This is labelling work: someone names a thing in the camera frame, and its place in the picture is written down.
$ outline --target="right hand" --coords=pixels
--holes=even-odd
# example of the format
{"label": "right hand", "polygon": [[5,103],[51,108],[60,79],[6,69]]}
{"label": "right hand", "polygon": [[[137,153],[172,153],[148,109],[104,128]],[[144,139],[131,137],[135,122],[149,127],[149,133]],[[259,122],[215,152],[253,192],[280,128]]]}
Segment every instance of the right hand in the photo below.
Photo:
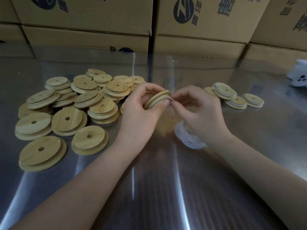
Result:
{"label": "right hand", "polygon": [[[171,106],[190,127],[195,135],[208,144],[218,143],[231,136],[222,115],[221,103],[217,97],[199,87],[190,85],[178,90],[171,96]],[[186,107],[195,106],[197,111],[190,112]]]}

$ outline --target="fingernail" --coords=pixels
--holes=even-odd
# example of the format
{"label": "fingernail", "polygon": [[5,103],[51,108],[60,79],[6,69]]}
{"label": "fingernail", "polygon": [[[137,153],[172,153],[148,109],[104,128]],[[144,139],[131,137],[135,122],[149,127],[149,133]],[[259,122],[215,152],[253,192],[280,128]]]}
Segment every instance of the fingernail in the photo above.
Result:
{"label": "fingernail", "polygon": [[168,106],[169,104],[170,104],[170,100],[169,99],[164,101],[164,105]]}

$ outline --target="stainless steel table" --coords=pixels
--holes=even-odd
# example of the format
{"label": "stainless steel table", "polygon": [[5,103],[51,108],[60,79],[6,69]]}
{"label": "stainless steel table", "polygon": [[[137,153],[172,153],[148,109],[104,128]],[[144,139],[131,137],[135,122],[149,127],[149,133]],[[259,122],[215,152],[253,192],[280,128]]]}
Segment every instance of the stainless steel table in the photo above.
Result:
{"label": "stainless steel table", "polygon": [[[283,75],[261,68],[242,70],[234,60],[152,58],[67,47],[34,47],[33,52],[34,57],[0,57],[0,230],[8,229],[103,153],[78,156],[69,148],[46,171],[28,173],[18,167],[19,153],[28,144],[14,136],[18,107],[43,90],[48,78],[72,80],[88,68],[113,76],[142,76],[172,92],[186,85],[204,88],[220,81],[239,95],[251,92],[262,97],[266,103],[261,109],[237,111],[222,103],[227,126],[268,158],[307,179],[307,91],[291,87]],[[93,229],[286,229],[217,153],[209,148],[189,149],[176,138],[173,129],[179,120],[168,108]],[[108,146],[120,123],[121,117],[104,127],[110,136]],[[72,137],[64,139],[70,145]]]}

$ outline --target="left hand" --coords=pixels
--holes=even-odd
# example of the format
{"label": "left hand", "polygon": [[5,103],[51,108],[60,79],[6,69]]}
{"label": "left hand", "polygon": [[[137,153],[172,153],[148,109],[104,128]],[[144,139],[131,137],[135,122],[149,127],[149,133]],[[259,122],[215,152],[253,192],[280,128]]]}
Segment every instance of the left hand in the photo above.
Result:
{"label": "left hand", "polygon": [[165,89],[159,85],[144,82],[126,99],[124,114],[115,144],[139,153],[151,137],[156,124],[170,104],[165,100],[150,110],[144,110],[143,105],[154,95]]}

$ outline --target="stacked cardboard boxes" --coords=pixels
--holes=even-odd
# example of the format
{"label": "stacked cardboard boxes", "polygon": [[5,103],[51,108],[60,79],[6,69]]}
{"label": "stacked cardboard boxes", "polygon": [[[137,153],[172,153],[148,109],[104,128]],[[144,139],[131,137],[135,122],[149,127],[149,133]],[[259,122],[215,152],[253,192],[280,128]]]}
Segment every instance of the stacked cardboard boxes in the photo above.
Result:
{"label": "stacked cardboard boxes", "polygon": [[32,56],[20,27],[20,20],[10,0],[0,0],[0,42],[20,46],[1,45],[0,56]]}
{"label": "stacked cardboard boxes", "polygon": [[244,53],[242,67],[251,68],[250,60],[268,61],[271,66],[266,65],[264,71],[287,74],[297,59],[307,59],[306,10],[307,0],[271,0],[251,38],[255,43]]}
{"label": "stacked cardboard boxes", "polygon": [[31,45],[148,52],[153,0],[12,0]]}
{"label": "stacked cardboard boxes", "polygon": [[159,0],[154,53],[235,61],[249,42],[268,2]]}

